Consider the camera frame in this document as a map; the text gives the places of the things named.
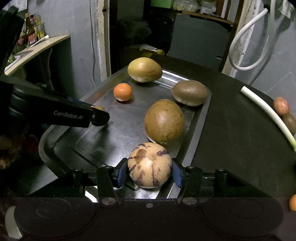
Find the green container on shelf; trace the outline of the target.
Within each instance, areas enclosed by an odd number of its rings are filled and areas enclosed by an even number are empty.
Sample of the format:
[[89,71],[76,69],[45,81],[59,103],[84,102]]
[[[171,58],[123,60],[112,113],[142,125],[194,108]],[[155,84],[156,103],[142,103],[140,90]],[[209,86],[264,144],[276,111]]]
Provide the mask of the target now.
[[174,5],[174,0],[151,0],[151,6],[159,7],[159,8],[167,8],[170,9]]

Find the dark cabinet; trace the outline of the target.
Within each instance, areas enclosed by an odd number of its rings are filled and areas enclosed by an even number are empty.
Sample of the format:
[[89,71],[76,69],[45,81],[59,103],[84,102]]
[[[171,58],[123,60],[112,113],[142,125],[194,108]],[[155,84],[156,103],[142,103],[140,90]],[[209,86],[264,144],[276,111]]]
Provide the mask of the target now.
[[221,72],[232,33],[229,24],[177,14],[169,56]]

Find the dark sauce bottle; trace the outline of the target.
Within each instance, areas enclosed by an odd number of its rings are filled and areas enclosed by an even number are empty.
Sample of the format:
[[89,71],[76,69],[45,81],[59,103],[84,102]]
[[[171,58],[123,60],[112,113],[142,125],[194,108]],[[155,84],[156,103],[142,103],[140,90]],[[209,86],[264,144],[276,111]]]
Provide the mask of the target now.
[[25,14],[25,21],[26,21],[26,38],[28,41],[28,45],[31,46],[36,43],[36,35],[35,35],[35,29],[31,25],[30,21],[30,14]]

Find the beige countertop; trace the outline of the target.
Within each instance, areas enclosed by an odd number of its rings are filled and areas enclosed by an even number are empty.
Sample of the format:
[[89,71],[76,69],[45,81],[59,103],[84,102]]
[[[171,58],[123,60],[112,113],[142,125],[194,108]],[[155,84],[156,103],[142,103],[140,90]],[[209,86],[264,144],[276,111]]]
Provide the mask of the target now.
[[62,35],[57,37],[49,37],[48,35],[46,35],[41,40],[36,42],[36,44],[30,46],[27,49],[24,49],[23,51],[16,53],[14,56],[15,60],[11,64],[9,64],[4,70],[5,75],[12,75],[23,65],[28,63],[30,60],[32,60],[45,50],[48,50],[56,44],[69,38],[70,35]]

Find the yellow box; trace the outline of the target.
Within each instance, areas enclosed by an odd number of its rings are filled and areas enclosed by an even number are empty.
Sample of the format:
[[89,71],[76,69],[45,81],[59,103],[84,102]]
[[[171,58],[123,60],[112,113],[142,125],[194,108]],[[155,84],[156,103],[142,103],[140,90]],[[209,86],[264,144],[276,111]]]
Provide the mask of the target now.
[[152,47],[150,45],[144,45],[142,51],[143,51],[143,54],[142,55],[144,57],[148,57],[148,58],[150,58],[153,55],[161,55],[161,56],[164,56],[165,55],[165,51],[164,50],[157,49],[157,48]]

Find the dark green-brown fruit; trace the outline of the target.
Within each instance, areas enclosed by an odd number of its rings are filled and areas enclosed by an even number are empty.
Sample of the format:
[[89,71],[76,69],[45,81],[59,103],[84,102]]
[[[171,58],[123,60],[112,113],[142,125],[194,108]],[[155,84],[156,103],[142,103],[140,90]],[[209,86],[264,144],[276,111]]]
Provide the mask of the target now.
[[286,113],[283,115],[282,121],[285,123],[291,134],[294,136],[296,134],[295,117],[290,113]]

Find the small orange tangerine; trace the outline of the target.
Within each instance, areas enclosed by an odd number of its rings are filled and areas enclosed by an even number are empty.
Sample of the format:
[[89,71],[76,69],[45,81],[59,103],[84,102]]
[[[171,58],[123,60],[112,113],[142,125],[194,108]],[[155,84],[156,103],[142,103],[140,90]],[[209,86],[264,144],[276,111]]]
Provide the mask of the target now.
[[113,95],[118,101],[128,101],[133,95],[132,87],[127,83],[120,83],[113,89]]

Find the brown kiwi-like fruit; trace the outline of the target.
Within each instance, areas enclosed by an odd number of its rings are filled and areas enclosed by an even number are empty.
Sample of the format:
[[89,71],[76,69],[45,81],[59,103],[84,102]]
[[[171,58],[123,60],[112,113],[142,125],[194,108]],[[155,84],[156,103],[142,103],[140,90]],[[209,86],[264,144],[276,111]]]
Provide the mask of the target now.
[[173,98],[188,106],[199,106],[207,100],[205,85],[196,80],[180,81],[171,89]]

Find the orange tangerine at edge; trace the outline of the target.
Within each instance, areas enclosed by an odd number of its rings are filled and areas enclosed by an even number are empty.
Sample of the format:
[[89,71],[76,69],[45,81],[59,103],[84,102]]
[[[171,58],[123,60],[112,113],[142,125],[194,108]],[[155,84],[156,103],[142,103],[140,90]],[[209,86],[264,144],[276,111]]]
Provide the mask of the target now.
[[288,207],[290,211],[296,211],[296,194],[289,199]]

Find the small brown kiwi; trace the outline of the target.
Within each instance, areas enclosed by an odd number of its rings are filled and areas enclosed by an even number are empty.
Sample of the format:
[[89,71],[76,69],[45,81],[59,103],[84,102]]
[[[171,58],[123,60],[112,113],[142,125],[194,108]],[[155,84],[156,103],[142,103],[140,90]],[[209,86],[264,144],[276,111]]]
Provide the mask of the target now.
[[105,111],[105,108],[103,108],[102,106],[99,106],[99,105],[93,105],[92,108],[99,109],[101,111]]

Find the white leek stalk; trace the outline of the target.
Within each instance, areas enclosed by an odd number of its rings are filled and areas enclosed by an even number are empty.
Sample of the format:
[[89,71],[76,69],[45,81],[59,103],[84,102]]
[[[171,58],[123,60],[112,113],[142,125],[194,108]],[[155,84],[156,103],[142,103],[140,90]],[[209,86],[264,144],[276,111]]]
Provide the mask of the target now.
[[257,94],[255,94],[246,86],[243,86],[240,92],[244,94],[246,97],[248,97],[255,104],[257,104],[274,121],[274,123],[282,131],[283,135],[287,138],[287,141],[292,146],[292,149],[295,151],[296,149],[295,139],[291,134],[290,130],[288,129],[288,127],[278,116],[278,114],[261,97],[259,97]]

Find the striped pepino melon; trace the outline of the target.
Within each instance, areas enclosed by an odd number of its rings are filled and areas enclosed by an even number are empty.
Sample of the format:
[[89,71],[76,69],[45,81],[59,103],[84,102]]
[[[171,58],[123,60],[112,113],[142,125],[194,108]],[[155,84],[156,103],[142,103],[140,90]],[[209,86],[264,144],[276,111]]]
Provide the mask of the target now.
[[156,143],[141,143],[130,153],[128,172],[133,182],[146,189],[162,186],[170,177],[172,158],[168,151]]

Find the metal tray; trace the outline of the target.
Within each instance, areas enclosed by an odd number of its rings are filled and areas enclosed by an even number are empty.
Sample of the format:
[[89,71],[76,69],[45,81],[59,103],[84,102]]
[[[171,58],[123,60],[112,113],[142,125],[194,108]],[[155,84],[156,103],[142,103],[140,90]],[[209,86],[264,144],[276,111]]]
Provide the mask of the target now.
[[[207,100],[203,105],[182,105],[174,100],[171,89],[185,80],[189,79],[163,70],[159,80],[141,84],[128,75],[127,67],[122,68],[80,99],[104,107],[110,115],[107,125],[90,124],[88,128],[50,126],[39,144],[41,159],[57,177],[77,168],[83,169],[84,173],[91,173],[103,166],[115,167],[138,144],[149,142],[144,129],[145,114],[156,101],[168,99],[179,105],[185,117],[185,127],[177,140],[164,147],[183,166],[192,165],[212,93],[206,87]],[[133,96],[129,102],[121,103],[114,98],[113,89],[119,83],[127,83],[132,87]],[[177,198],[180,193],[180,188],[171,177],[161,188],[156,189],[138,188],[128,179],[122,188],[115,188],[118,196],[160,199]]]

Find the yellow-green mango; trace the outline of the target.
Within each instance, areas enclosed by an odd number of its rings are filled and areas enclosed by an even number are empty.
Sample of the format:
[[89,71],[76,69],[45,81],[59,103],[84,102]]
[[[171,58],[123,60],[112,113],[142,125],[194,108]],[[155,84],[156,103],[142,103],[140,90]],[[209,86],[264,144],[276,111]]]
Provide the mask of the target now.
[[161,66],[147,57],[140,57],[131,61],[127,72],[133,80],[140,83],[156,81],[163,75]]

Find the brown round fruit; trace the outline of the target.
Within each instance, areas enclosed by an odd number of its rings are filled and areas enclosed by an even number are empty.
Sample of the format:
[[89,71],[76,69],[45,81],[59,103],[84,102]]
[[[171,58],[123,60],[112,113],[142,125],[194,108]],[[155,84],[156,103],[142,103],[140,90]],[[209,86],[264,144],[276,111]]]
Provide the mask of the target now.
[[184,127],[185,117],[182,110],[168,99],[156,101],[144,117],[147,137],[160,145],[166,145],[178,139]]

